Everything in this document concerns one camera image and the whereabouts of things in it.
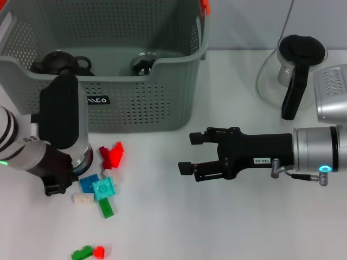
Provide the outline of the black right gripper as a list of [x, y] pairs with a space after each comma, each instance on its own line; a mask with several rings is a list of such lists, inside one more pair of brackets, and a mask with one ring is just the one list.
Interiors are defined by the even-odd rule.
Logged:
[[235, 179], [248, 168], [271, 168], [272, 160], [282, 166], [294, 164], [292, 134], [247, 135], [238, 127], [208, 127], [203, 133], [189, 134], [192, 145], [215, 143], [219, 161], [193, 164], [179, 162], [182, 176], [194, 176], [196, 181]]

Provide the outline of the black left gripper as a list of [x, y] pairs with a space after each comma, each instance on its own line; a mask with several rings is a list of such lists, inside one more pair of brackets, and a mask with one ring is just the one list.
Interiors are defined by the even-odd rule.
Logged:
[[41, 161], [27, 172], [41, 178], [46, 196], [64, 194], [79, 177], [73, 174], [72, 160], [51, 145], [46, 145], [46, 151]]

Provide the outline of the white toy brick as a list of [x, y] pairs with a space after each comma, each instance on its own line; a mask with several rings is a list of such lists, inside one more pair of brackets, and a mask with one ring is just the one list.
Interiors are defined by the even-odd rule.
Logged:
[[76, 193], [72, 196], [76, 205], [90, 205], [95, 203], [95, 196], [92, 193]]

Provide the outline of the blue toy brick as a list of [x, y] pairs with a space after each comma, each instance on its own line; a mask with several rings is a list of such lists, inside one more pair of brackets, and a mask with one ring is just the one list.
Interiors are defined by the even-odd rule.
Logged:
[[93, 174], [91, 176], [82, 178], [79, 180], [81, 189], [83, 193], [94, 193], [93, 183], [99, 181], [99, 177], [97, 174]]

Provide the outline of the teal square toy brick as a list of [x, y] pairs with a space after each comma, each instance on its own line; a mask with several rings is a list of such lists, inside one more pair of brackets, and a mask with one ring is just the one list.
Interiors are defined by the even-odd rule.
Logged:
[[92, 183], [92, 188], [97, 201], [111, 197], [116, 194], [111, 177], [104, 178]]

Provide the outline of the long green toy brick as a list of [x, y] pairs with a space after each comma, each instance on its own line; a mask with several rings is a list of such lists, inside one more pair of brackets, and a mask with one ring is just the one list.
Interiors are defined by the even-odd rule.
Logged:
[[98, 204], [101, 208], [102, 214], [104, 215], [105, 219], [114, 216], [114, 212], [112, 210], [112, 207], [110, 205], [108, 198], [99, 200]]

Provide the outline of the small green toy brick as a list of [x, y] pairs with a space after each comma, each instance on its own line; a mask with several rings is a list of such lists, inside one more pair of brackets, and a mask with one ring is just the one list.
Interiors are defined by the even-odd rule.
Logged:
[[84, 246], [81, 250], [76, 250], [72, 253], [72, 260], [85, 260], [93, 255], [93, 248], [90, 245]]

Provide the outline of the grey perforated storage bin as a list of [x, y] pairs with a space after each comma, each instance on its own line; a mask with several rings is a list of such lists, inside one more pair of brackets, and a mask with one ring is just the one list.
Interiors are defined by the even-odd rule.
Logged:
[[[172, 131], [190, 119], [210, 15], [199, 0], [7, 0], [0, 24], [0, 85], [23, 114], [37, 113], [53, 76], [30, 71], [53, 51], [85, 56], [95, 76], [79, 76], [89, 130]], [[155, 52], [150, 74], [131, 76], [130, 62]]]

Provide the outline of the dark red toy brick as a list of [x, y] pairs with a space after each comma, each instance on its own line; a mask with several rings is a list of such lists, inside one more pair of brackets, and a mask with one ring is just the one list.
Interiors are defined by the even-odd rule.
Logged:
[[102, 166], [105, 170], [111, 170], [112, 169], [112, 165], [111, 165], [111, 161], [110, 161], [110, 157], [109, 157], [109, 150], [102, 146], [99, 148], [99, 152], [100, 155], [102, 156], [103, 162], [102, 162]]

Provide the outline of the bright red toy brick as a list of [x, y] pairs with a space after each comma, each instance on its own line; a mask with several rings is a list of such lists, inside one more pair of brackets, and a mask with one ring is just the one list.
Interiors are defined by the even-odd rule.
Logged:
[[119, 141], [108, 152], [108, 157], [109, 157], [109, 160], [110, 160], [110, 166], [112, 168], [118, 168], [119, 167], [119, 164], [121, 162], [123, 154], [124, 154], [124, 148], [123, 148], [122, 143]]

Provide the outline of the dark clay teapot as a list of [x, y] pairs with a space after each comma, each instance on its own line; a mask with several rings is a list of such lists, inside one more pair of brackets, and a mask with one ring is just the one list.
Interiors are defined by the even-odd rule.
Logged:
[[85, 56], [73, 56], [64, 51], [53, 51], [47, 54], [41, 62], [33, 62], [30, 71], [36, 74], [60, 75], [64, 69], [76, 70], [79, 67], [91, 71], [92, 63]]

